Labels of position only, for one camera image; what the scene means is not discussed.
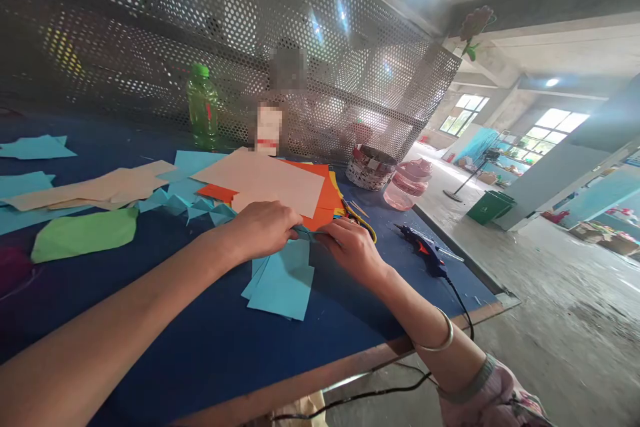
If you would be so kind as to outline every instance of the forearm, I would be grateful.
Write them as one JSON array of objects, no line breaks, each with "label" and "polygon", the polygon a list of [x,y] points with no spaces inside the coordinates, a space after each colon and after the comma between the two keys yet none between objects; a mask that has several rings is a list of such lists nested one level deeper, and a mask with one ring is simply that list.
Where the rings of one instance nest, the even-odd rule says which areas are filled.
[{"label": "forearm", "polygon": [[[196,255],[209,240],[215,265]],[[169,322],[233,267],[215,242],[199,238],[0,366],[0,425],[86,425]]]},{"label": "forearm", "polygon": [[[389,267],[384,278],[369,286],[391,310],[409,337],[416,343],[435,348],[448,334],[440,311],[418,294],[396,271]],[[453,342],[442,352],[416,352],[445,392],[458,392],[474,379],[486,359],[485,353],[458,327],[453,326]]]}]

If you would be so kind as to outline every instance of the metal mesh partition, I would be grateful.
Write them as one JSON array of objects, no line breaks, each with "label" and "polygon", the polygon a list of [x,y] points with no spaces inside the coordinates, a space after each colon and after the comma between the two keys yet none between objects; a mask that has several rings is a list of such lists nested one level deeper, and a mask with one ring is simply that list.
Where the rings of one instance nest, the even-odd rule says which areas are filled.
[{"label": "metal mesh partition", "polygon": [[[0,0],[5,97],[189,129],[194,61],[221,92],[221,131],[247,142],[261,97],[286,101],[291,153],[402,158],[460,60],[378,0]],[[274,47],[302,48],[307,90],[270,91]]]}]

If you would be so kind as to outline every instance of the blue table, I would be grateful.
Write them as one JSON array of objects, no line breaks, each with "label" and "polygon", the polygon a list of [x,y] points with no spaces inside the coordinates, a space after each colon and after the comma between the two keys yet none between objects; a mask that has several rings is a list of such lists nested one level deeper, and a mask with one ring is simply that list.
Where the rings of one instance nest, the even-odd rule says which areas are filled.
[{"label": "blue table", "polygon": [[[0,158],[0,175],[43,170],[57,176],[54,185],[64,185],[151,159],[173,162],[176,149],[191,148],[188,137],[107,121],[41,116],[0,121],[0,143],[45,133],[68,135],[67,147],[78,156],[42,161]],[[391,209],[381,192],[355,187],[343,171],[337,177],[345,197],[369,214],[383,259],[430,302],[451,317],[460,316],[462,310],[449,287],[425,273],[422,260],[393,224],[407,224],[437,238],[433,231],[414,211]],[[142,276],[212,226],[208,217],[185,226],[185,218],[161,211],[144,213],[137,222],[130,244],[43,264],[28,288],[0,302],[0,362]],[[30,252],[42,227],[1,236],[0,245]],[[465,264],[446,262],[476,320],[487,316],[481,306],[499,305]],[[409,351],[405,333],[389,310],[321,246],[312,246],[310,263],[316,270],[304,322],[248,309],[240,293],[251,278],[251,266],[243,264],[171,322],[124,377],[92,425],[163,425],[216,405],[211,412],[217,408],[225,417],[235,416],[230,423],[247,420],[243,416],[261,414],[278,402]]]}]

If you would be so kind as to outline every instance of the bracelet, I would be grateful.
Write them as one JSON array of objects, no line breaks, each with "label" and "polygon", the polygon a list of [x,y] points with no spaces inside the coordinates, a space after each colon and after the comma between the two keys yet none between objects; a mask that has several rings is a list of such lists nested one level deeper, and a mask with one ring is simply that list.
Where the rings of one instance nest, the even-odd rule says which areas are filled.
[{"label": "bracelet", "polygon": [[440,310],[440,313],[447,321],[447,326],[449,327],[449,333],[447,335],[447,339],[442,343],[442,345],[436,348],[425,347],[422,344],[418,344],[415,340],[413,339],[411,340],[413,342],[414,347],[420,347],[422,350],[426,350],[427,352],[442,352],[445,348],[448,348],[453,342],[453,324],[451,323],[451,319],[449,319],[449,317],[447,317],[447,314],[445,314],[441,309],[439,309],[438,307],[436,308]]}]

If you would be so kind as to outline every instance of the person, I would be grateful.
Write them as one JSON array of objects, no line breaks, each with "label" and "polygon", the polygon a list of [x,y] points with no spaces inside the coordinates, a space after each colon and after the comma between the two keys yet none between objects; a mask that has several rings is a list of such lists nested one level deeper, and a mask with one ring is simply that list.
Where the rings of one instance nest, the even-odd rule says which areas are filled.
[{"label": "person", "polygon": [[[0,425],[86,425],[180,311],[233,267],[297,239],[291,228],[300,224],[277,201],[252,203],[8,360],[0,366]],[[446,425],[550,425],[538,399],[386,264],[365,229],[336,219],[321,232],[319,242],[412,339],[439,385]]]}]

